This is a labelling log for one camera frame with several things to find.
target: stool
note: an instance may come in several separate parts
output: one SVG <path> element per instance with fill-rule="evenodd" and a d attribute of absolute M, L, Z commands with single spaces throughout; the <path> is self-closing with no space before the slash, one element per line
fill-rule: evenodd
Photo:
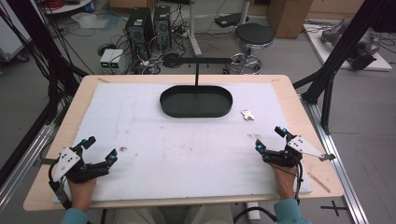
<path fill-rule="evenodd" d="M 274 34 L 269 26 L 257 23 L 246 23 L 235 29 L 235 40 L 247 48 L 246 53 L 237 53 L 231 59 L 231 69 L 239 74 L 259 74 L 262 61 L 252 55 L 254 49 L 265 49 L 274 41 Z"/>

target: wooden table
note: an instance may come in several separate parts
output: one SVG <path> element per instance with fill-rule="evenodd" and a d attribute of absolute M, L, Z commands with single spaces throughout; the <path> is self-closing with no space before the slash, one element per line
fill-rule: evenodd
<path fill-rule="evenodd" d="M 70 105 L 64 121 L 55 136 L 49 149 L 48 159 L 56 159 L 63 147 L 70 147 L 76 138 L 78 126 L 83 120 L 84 114 L 90 105 L 91 98 L 99 83 L 194 83 L 194 76 L 163 75 L 163 76 L 88 76 L 84 77 L 78 92 Z M 200 84 L 214 83 L 270 83 L 273 86 L 276 97 L 283 110 L 285 120 L 291 133 L 302 135 L 318 150 L 324 149 L 318 136 L 306 115 L 305 110 L 291 85 L 288 77 L 283 75 L 269 76 L 222 76 L 201 75 Z M 320 161 L 312 156 L 305 156 L 303 165 L 311 181 L 313 192 L 301 195 L 301 198 L 339 197 L 344 191 L 342 185 L 328 161 Z M 27 211 L 42 211 L 63 209 L 60 204 L 52 202 L 54 194 L 48 184 L 48 165 L 42 165 L 35 182 L 30 189 L 23 207 Z M 235 203 L 277 200 L 277 195 L 249 195 L 241 197 L 212 197 L 212 198 L 189 198 L 172 200 L 140 200 L 122 202 L 93 203 L 92 207 L 125 207 L 125 206 L 153 206 L 153 205 L 177 205 L 177 204 L 200 204 L 200 203 Z"/>

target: metal rail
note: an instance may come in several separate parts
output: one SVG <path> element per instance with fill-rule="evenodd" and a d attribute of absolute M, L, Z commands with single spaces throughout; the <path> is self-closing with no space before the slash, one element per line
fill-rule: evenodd
<path fill-rule="evenodd" d="M 35 162 L 35 159 L 40 154 L 41 149 L 50 140 L 54 130 L 54 122 L 49 125 L 44 125 L 37 134 L 33 143 L 27 149 L 26 153 L 18 162 L 15 169 L 9 175 L 7 181 L 0 189 L 0 214 L 4 211 L 12 195 L 14 195 L 15 191 L 18 189 L 18 186 L 29 172 L 30 168 Z"/>
<path fill-rule="evenodd" d="M 313 123 L 315 124 L 315 128 L 318 132 L 318 137 L 320 138 L 324 149 L 328 154 L 333 154 L 336 158 L 335 160 L 332 160 L 332 167 L 334 168 L 344 187 L 344 198 L 346 200 L 346 204 L 349 208 L 349 212 L 352 215 L 354 222 L 357 224 L 368 224 L 369 221 L 367 220 L 363 208 L 361 207 L 358 195 L 356 195 L 352 183 L 349 180 L 347 171 L 344 167 L 343 162 L 341 161 L 334 141 L 332 140 L 332 137 L 330 135 L 326 134 L 325 130 L 320 124 L 321 114 L 318 105 L 311 105 L 305 101 L 302 101 L 302 103 L 308 109 L 308 111 L 306 112 L 310 113 L 310 115 L 312 116 Z"/>

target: human hand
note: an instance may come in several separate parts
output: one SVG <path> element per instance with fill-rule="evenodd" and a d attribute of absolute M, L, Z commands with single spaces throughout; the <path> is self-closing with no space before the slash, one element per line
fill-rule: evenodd
<path fill-rule="evenodd" d="M 86 212 L 92 201 L 96 178 L 80 184 L 75 184 L 72 181 L 68 181 L 68 183 L 72 194 L 72 207 Z"/>
<path fill-rule="evenodd" d="M 275 164 L 270 164 L 274 170 L 277 193 L 281 200 L 294 198 L 293 185 L 294 178 L 297 174 L 297 166 L 283 167 Z"/>

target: metal stool leg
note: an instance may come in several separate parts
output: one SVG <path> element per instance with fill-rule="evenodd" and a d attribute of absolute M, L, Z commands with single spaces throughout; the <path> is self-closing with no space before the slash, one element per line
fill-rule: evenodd
<path fill-rule="evenodd" d="M 260 61 L 260 59 L 258 59 L 256 56 L 252 55 L 252 51 L 253 49 L 248 49 L 247 53 L 237 53 L 231 57 L 233 60 L 230 66 L 231 69 L 233 69 L 238 74 L 259 74 L 262 70 L 262 61 Z"/>

